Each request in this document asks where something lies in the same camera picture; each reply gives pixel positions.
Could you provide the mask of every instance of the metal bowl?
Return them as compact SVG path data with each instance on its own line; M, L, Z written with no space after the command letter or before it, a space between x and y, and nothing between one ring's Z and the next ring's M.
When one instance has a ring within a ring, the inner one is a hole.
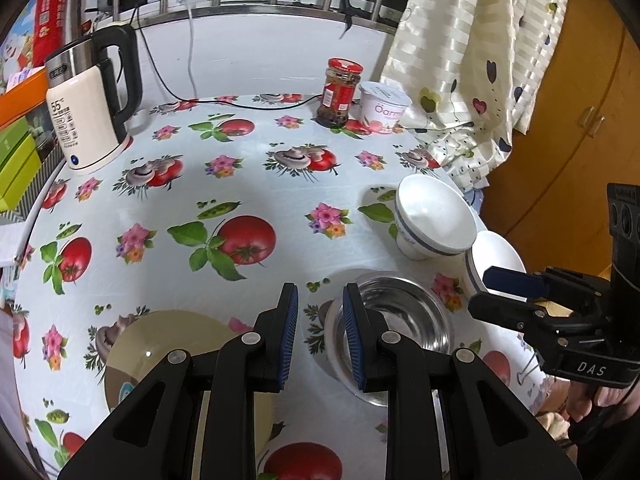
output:
M428 287L398 272L372 272L356 280L367 308L383 314L390 330L410 337L422 348L453 351L453 326L440 298ZM365 394L351 372L351 357L342 314L342 297L329 307L324 322L326 352L338 380L362 400L387 406L386 392Z

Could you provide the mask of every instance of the curtain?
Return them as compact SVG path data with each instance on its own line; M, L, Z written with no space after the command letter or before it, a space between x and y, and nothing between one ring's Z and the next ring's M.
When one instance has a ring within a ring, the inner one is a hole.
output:
M409 0L381 81L414 104L401 124L463 191L526 133L567 0Z

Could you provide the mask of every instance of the electric kettle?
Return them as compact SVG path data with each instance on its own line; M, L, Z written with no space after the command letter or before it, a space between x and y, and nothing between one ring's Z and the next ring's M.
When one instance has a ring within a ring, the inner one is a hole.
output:
M107 47L116 46L127 86L120 108ZM111 25L66 44L45 62L47 105L69 168L77 174L99 170L127 147L125 121L142 101L136 32Z

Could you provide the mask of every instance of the floral tablecloth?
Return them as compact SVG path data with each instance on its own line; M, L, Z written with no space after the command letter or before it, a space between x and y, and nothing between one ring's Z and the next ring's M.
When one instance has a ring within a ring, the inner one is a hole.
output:
M306 454L311 469L332 464L323 478L384 478L386 410L350 394L324 355L328 302L368 270L430 286L450 311L455 345L475 350L537 410L544 374L522 373L532 351L517 333L469 316L460 258L413 262L396 246L389 205L399 181L433 173L453 186L411 133L368 134L354 120L328 130L312 119L315 101L280 110L297 94L222 99L267 111L187 102L141 110L117 160L85 177L64 168L43 204L17 290L14 355L25 421L50 475L108 415L104 365L127 326L184 309L241 333L294 282L290 380L260 471L282 472Z

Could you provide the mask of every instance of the cabinet handle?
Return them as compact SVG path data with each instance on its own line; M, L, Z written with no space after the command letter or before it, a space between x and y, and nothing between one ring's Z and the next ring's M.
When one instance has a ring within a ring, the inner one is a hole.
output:
M595 121L593 121L593 124L591 125L591 128L587 132L587 135L590 136L591 139L595 138L596 133L598 132L598 129L602 126L603 122L604 122L604 115L601 115Z
M595 109L596 109L595 106L590 106L589 108L587 108L582 114L582 118L580 119L578 126L580 126L581 128L584 128L589 122L589 119L591 119L591 114L593 114Z

